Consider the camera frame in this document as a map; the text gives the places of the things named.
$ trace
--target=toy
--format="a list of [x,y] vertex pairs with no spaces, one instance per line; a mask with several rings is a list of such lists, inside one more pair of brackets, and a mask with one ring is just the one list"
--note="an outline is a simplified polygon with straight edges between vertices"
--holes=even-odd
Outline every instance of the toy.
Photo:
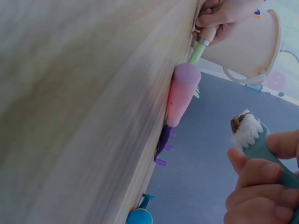
[[153,224],[153,217],[149,210],[146,209],[150,200],[154,200],[154,196],[143,195],[143,202],[139,207],[131,211],[127,218],[127,224]]
[[158,156],[166,146],[171,129],[178,125],[185,113],[200,82],[200,70],[193,64],[200,59],[205,48],[212,42],[218,27],[219,26],[202,29],[199,33],[199,43],[192,53],[188,63],[179,64],[174,70],[167,103],[166,124],[162,128],[154,158],[154,161],[159,165],[167,166],[167,162],[158,159]]

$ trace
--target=metal ferrule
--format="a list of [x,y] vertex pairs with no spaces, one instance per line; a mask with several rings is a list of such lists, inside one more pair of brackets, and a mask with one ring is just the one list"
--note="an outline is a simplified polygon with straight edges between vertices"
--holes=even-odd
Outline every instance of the metal ferrule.
[[208,47],[211,42],[209,42],[208,40],[203,39],[203,38],[200,37],[199,40],[198,40],[198,43],[201,43],[201,44],[205,45],[206,47]]

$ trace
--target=wooden surface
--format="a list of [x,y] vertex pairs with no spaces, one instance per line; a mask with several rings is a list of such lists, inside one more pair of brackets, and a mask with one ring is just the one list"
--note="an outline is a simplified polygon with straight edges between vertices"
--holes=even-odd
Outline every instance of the wooden surface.
[[0,223],[121,224],[196,0],[0,0]]

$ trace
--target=purple hook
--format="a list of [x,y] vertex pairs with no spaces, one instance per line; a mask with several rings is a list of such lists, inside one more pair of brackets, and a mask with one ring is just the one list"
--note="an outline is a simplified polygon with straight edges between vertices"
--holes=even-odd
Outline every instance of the purple hook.
[[171,147],[170,145],[166,145],[166,146],[165,146],[165,149],[166,149],[167,151],[172,151],[172,147]]
[[167,166],[167,162],[164,161],[164,160],[160,160],[158,158],[155,159],[155,162],[159,165],[162,165],[162,166]]
[[171,137],[176,137],[177,136],[177,133],[173,130],[170,131],[170,135]]

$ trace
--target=gray floor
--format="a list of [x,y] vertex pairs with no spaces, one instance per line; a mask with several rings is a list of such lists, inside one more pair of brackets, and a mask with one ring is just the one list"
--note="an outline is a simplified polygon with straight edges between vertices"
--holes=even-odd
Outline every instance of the gray floor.
[[[225,200],[236,183],[226,152],[230,119],[248,108],[272,133],[299,127],[299,107],[266,93],[202,74],[200,99],[193,98],[156,166],[147,192],[155,224],[220,224]],[[286,163],[296,169],[296,161]]]

